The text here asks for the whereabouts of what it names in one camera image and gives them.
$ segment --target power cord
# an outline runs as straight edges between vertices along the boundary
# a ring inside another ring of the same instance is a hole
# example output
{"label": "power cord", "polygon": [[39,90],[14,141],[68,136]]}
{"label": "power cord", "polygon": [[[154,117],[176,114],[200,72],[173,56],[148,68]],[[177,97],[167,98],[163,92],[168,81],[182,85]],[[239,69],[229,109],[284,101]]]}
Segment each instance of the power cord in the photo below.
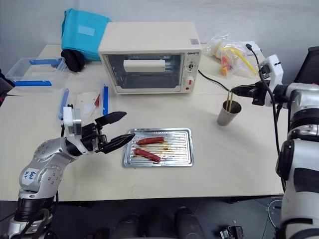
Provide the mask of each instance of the power cord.
{"label": "power cord", "polygon": [[287,133],[290,131],[290,118],[291,118],[291,103],[293,101],[293,98],[295,97],[295,91],[292,91],[290,93],[288,103],[287,103],[287,108],[288,108],[288,128],[287,128]]}
{"label": "power cord", "polygon": [[220,87],[224,88],[225,90],[227,90],[229,92],[229,89],[226,86],[224,86],[222,83],[220,83],[219,81],[213,80],[213,79],[205,76],[200,70],[198,70],[198,72],[200,73],[200,75],[202,75],[202,77],[214,82],[215,84],[219,85]]}
{"label": "power cord", "polygon": [[[276,100],[275,100],[275,97],[274,97],[274,94],[273,92],[270,90],[269,86],[267,85],[267,83],[265,82],[263,76],[262,76],[262,73],[261,73],[261,69],[259,67],[259,61],[258,61],[258,58],[257,58],[257,55],[256,53],[254,52],[254,50],[252,49],[252,46],[250,44],[246,44],[246,47],[248,48],[248,50],[250,50],[255,58],[256,58],[256,61],[257,61],[257,65],[258,65],[258,73],[259,73],[259,78],[260,80],[262,81],[262,83],[264,84],[265,88],[267,89],[267,92],[269,93],[270,95],[270,98],[271,98],[271,103],[272,103],[272,106],[273,106],[273,118],[274,118],[274,128],[275,128],[275,139],[276,139],[276,148],[277,148],[277,154],[279,155],[280,153],[280,147],[279,147],[279,139],[278,139],[278,127],[277,127],[277,121],[278,121],[278,117],[279,117],[279,113],[280,113],[280,110],[282,108],[282,106],[278,107],[277,108],[277,112],[276,112]],[[283,190],[285,192],[286,190],[286,182],[284,181],[283,178],[281,178],[281,184],[282,184],[282,187],[283,187]]]}
{"label": "power cord", "polygon": [[11,213],[11,214],[9,214],[8,216],[6,216],[5,218],[2,218],[2,219],[0,220],[0,223],[3,222],[5,219],[8,219],[9,217],[13,216],[14,214],[15,214],[15,213]]}
{"label": "power cord", "polygon": [[20,235],[17,237],[17,239],[22,239],[23,236],[25,235],[26,231],[30,228],[30,226],[36,221],[38,220],[38,218],[43,214],[43,221],[40,223],[38,229],[36,230],[36,232],[32,235],[32,239],[38,239],[43,230],[45,225],[47,224],[47,221],[50,217],[50,212],[49,210],[47,210],[46,208],[42,208],[39,211],[37,211],[37,213],[32,217],[31,221],[29,221],[26,226],[24,227],[24,229],[22,230],[22,232],[20,233]]}
{"label": "power cord", "polygon": [[269,217],[269,220],[270,220],[271,225],[273,225],[273,227],[274,227],[275,229],[277,229],[277,227],[276,227],[274,221],[271,219],[271,216],[270,216],[270,207],[271,207],[271,205],[272,205],[273,203],[275,203],[275,202],[281,202],[281,201],[282,201],[282,199],[273,200],[273,201],[268,205],[268,210],[267,210],[267,211],[268,211],[268,217]]}
{"label": "power cord", "polygon": [[[246,47],[248,48],[248,50],[250,50],[254,54],[254,56],[256,58],[256,61],[257,61],[257,64],[258,64],[258,68],[259,68],[259,61],[258,61],[256,53],[254,52],[254,50],[252,49],[250,44],[246,44]],[[275,100],[273,92],[270,90],[269,86],[265,82],[265,80],[264,80],[264,78],[262,76],[261,70],[259,70],[258,73],[259,73],[260,80],[264,84],[264,86],[267,89],[267,92],[269,93],[270,98],[271,98],[271,103],[272,103],[272,106],[273,106],[273,117],[274,117],[276,147],[277,147],[277,153],[279,154],[280,153],[280,148],[279,148],[279,140],[278,140],[277,117],[276,117],[276,100]]]}

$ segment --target sausage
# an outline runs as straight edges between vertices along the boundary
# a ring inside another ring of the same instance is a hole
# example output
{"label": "sausage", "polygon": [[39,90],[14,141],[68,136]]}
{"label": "sausage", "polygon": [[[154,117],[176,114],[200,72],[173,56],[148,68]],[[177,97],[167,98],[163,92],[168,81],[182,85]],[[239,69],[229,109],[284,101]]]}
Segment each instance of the sausage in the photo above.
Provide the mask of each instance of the sausage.
{"label": "sausage", "polygon": [[164,142],[164,137],[144,138],[144,139],[141,139],[141,140],[137,141],[136,143],[138,145],[143,145],[143,144],[161,143],[161,142]]}
{"label": "sausage", "polygon": [[145,151],[145,150],[142,150],[142,149],[140,149],[140,148],[134,149],[133,152],[134,152],[134,154],[141,155],[141,156],[143,156],[143,157],[145,157],[145,158],[148,158],[148,159],[150,159],[150,160],[152,160],[152,161],[155,161],[155,162],[157,162],[157,163],[160,162],[160,157],[159,157],[159,156],[157,156],[157,155],[155,155],[155,154],[152,154],[152,153],[150,153],[150,152],[147,152],[147,151]]}

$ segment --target oven door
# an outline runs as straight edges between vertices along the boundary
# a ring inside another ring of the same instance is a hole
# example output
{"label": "oven door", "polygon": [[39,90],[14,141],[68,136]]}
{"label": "oven door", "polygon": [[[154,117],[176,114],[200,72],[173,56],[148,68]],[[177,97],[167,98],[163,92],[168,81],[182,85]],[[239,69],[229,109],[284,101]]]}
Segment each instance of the oven door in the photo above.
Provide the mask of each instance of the oven door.
{"label": "oven door", "polygon": [[119,93],[179,92],[184,54],[106,55]]}

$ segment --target oven handle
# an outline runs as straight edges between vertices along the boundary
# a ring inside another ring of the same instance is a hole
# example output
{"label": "oven handle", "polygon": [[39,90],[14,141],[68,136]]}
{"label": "oven handle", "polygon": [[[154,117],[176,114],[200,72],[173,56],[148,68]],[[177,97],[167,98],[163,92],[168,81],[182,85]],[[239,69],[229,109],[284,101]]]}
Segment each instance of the oven handle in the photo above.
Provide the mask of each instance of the oven handle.
{"label": "oven handle", "polygon": [[126,72],[164,72],[165,60],[124,60]]}

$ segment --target blue cloth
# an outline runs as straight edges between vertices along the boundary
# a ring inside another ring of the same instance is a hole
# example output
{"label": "blue cloth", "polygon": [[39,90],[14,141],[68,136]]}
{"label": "blue cloth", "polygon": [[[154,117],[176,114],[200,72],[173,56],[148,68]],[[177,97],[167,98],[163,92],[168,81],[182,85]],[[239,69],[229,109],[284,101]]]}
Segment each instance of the blue cloth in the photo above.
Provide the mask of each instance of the blue cloth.
{"label": "blue cloth", "polygon": [[86,11],[68,9],[62,23],[62,49],[82,52],[89,61],[101,61],[98,48],[108,22],[108,17]]}

